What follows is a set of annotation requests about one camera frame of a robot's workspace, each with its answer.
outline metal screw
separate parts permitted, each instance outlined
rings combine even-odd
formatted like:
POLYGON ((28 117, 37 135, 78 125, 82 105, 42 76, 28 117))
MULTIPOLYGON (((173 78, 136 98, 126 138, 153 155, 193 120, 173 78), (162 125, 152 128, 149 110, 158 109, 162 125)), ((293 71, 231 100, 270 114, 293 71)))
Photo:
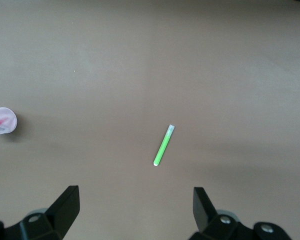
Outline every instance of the metal screw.
POLYGON ((35 215, 29 218, 28 222, 29 223, 33 223, 35 221, 37 221, 40 218, 40 215, 35 215))
POLYGON ((261 229, 263 231, 265 231, 266 233, 270 233, 270 234, 272 234, 274 232, 274 229, 268 224, 262 224, 261 229))
POLYGON ((227 216, 222 216, 220 217, 221 222, 223 222, 224 224, 229 224, 231 223, 230 218, 228 218, 227 216))

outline silver bolt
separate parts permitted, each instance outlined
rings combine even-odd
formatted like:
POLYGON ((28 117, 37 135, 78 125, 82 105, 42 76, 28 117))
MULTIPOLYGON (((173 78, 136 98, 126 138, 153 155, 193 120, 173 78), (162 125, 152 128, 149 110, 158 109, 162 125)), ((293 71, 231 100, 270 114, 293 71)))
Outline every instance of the silver bolt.
POLYGON ((270 233, 270 234, 272 234, 274 232, 274 229, 268 224, 262 224, 261 229, 263 231, 265 231, 266 233, 270 233))
POLYGON ((29 218, 28 222, 29 223, 33 223, 35 221, 37 221, 40 218, 40 215, 35 215, 29 218))
POLYGON ((227 216, 222 216, 220 217, 221 222, 223 222, 224 224, 229 224, 231 223, 230 218, 228 218, 227 216))

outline clear plastic cup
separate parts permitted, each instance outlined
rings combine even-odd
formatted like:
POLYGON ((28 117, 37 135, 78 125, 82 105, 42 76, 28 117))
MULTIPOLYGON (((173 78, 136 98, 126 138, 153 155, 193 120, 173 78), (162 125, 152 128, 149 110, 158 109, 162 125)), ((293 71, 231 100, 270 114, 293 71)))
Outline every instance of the clear plastic cup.
POLYGON ((0 134, 8 134, 17 127, 17 117, 13 111, 0 107, 0 134))

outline beige surface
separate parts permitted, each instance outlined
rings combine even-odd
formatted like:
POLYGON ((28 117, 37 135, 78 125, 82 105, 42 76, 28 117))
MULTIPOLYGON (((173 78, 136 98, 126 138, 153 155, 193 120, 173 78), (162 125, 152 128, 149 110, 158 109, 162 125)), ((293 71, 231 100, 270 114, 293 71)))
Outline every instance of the beige surface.
POLYGON ((0 220, 79 185, 66 240, 187 240, 201 186, 300 240, 300 2, 162 2, 0 1, 0 220))

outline plastic cup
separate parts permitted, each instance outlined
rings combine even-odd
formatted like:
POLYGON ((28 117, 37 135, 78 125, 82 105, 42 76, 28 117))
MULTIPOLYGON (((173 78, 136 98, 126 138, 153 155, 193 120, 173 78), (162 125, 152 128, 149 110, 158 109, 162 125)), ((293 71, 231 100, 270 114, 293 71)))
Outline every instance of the plastic cup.
POLYGON ((17 127, 17 117, 13 111, 0 107, 0 134, 8 134, 17 127))

